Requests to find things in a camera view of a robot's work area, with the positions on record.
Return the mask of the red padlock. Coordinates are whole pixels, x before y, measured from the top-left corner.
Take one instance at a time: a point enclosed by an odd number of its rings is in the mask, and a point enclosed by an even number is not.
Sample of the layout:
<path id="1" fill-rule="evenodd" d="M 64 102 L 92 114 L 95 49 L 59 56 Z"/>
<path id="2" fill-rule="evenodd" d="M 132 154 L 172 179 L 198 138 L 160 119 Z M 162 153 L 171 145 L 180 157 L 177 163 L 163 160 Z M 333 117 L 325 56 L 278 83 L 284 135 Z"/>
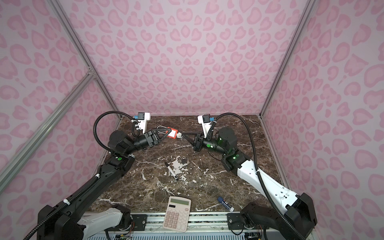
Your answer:
<path id="1" fill-rule="evenodd" d="M 158 126 L 157 128 L 170 128 L 170 127 Z M 176 139 L 178 130 L 173 129 L 173 128 L 171 128 L 171 129 L 172 129 L 172 132 L 167 137 L 171 138 L 171 139 Z"/>

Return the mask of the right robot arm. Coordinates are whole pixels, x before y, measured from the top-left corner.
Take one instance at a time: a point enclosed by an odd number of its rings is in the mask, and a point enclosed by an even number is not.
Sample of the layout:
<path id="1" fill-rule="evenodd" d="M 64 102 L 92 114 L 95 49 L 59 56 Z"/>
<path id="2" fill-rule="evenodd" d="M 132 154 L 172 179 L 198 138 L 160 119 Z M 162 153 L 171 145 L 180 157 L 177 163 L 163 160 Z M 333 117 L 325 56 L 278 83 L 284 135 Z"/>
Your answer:
<path id="1" fill-rule="evenodd" d="M 221 154 L 225 170 L 238 176 L 253 186 L 267 198 L 271 208 L 251 202 L 241 211 L 240 224 L 244 228 L 255 226 L 272 228 L 280 232 L 286 240 L 305 240 L 317 225 L 317 216 L 312 198 L 284 187 L 259 167 L 238 148 L 238 138 L 230 127 L 221 128 L 217 138 L 208 139 L 204 134 L 178 134 L 199 152 L 207 149 Z"/>

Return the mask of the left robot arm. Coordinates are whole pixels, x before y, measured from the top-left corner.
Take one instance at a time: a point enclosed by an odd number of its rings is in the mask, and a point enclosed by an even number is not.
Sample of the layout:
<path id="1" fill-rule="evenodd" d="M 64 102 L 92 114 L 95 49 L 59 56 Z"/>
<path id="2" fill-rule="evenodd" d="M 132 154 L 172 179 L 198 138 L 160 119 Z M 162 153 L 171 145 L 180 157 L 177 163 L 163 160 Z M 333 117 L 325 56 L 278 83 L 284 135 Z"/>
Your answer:
<path id="1" fill-rule="evenodd" d="M 123 131 L 114 131 L 107 146 L 111 158 L 75 193 L 54 207 L 47 205 L 41 209 L 37 226 L 25 238 L 29 240 L 36 235 L 38 240 L 85 240 L 102 230 L 130 227 L 131 211 L 126 207 L 116 205 L 89 220 L 83 215 L 104 191 L 130 170 L 135 161 L 133 152 L 158 145 L 171 131 L 170 128 L 153 129 L 134 139 Z"/>

